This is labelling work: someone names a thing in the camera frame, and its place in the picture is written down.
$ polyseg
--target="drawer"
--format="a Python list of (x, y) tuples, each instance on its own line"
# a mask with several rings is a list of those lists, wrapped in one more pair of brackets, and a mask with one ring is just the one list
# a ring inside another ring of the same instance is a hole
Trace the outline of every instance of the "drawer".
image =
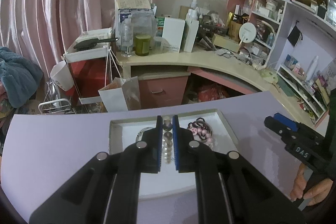
[(142, 109), (180, 105), (188, 76), (139, 81)]

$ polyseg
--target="green candle jar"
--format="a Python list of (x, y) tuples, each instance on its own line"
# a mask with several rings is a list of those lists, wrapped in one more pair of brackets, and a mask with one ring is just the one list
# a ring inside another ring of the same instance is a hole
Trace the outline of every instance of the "green candle jar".
[(152, 37), (148, 34), (134, 35), (135, 54), (139, 56), (148, 55), (151, 40)]

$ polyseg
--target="blue towel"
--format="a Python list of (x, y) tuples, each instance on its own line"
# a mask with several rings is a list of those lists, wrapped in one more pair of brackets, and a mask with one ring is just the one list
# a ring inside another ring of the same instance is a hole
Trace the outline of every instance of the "blue towel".
[(43, 72), (33, 62), (0, 47), (0, 80), (3, 83), (12, 107), (23, 106), (37, 91)]

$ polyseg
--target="beige desk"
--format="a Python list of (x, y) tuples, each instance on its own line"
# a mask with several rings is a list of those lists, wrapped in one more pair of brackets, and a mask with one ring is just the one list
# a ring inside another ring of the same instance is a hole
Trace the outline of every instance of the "beige desk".
[(288, 97), (284, 94), (282, 90), (277, 90), (274, 85), (271, 85), (267, 81), (265, 81), (253, 68), (244, 64), (243, 62), (235, 59), (235, 58), (225, 58), (222, 56), (217, 56), (214, 52), (206, 52), (197, 47), (194, 47), (192, 53), (188, 52), (167, 52), (162, 54), (151, 54), (145, 57), (142, 56), (132, 56), (130, 58), (125, 58), (117, 54), (117, 62), (123, 68), (124, 77), (130, 77), (131, 72), (137, 68), (137, 66), (149, 66), (149, 65), (170, 65), (170, 66), (188, 66), (188, 67), (196, 67), (189, 68), (189, 72), (191, 71), (199, 71), (197, 68), (204, 68), (217, 71), (217, 73), (211, 73), (209, 71), (205, 71), (208, 75), (212, 75), (209, 77), (211, 80), (214, 78), (219, 79), (226, 76), (234, 76), (234, 79), (240, 80), (243, 83), (246, 82), (248, 86), (255, 87), (260, 91), (269, 90), (272, 95), (284, 106), (284, 108), (292, 115), (292, 117), (298, 121), (302, 122), (311, 128), (314, 128), (312, 121), (310, 120), (308, 114), (303, 111), (294, 97)]

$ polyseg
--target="black pouch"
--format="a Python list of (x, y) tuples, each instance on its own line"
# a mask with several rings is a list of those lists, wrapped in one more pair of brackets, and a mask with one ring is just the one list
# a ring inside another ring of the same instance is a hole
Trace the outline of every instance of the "black pouch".
[(293, 45), (293, 47), (295, 47), (295, 45), (298, 43), (300, 37), (301, 40), (303, 40), (302, 32), (296, 26), (297, 23), (299, 23), (298, 20), (295, 22), (295, 26), (287, 38), (288, 41)]

